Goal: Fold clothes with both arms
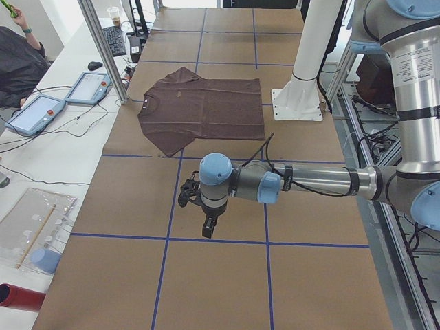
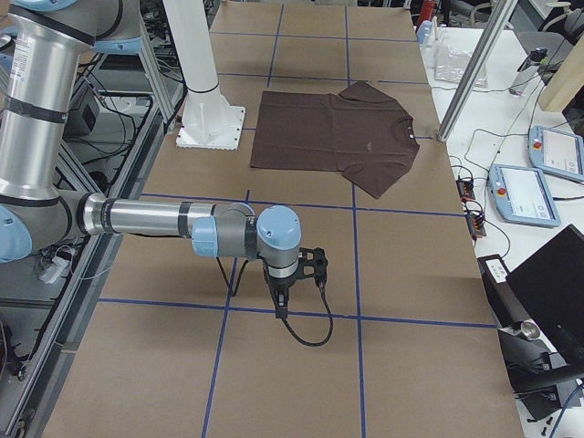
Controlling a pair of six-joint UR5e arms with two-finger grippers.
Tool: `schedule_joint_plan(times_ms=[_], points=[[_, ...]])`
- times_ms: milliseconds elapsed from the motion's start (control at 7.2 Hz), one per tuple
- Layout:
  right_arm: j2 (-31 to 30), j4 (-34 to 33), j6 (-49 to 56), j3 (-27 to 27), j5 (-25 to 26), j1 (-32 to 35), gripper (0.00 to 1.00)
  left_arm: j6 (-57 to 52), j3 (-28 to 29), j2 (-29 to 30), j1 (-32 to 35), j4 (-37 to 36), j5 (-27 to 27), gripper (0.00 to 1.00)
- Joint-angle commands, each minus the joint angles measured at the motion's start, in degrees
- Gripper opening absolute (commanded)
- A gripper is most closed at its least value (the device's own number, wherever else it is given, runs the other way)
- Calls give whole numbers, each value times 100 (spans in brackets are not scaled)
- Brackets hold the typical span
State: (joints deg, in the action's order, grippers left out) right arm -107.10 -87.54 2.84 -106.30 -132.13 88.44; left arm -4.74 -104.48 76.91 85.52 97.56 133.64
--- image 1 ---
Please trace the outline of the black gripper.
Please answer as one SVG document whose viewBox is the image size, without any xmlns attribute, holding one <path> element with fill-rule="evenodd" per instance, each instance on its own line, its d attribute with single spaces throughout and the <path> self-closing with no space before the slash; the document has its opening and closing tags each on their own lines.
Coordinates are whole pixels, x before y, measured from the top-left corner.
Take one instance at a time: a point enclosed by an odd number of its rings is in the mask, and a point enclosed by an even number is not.
<svg viewBox="0 0 440 330">
<path fill-rule="evenodd" d="M 205 238 L 211 238 L 214 233 L 218 217 L 223 214 L 223 206 L 217 208 L 202 206 L 202 210 L 206 215 L 206 219 L 202 226 L 202 236 Z"/>
</svg>

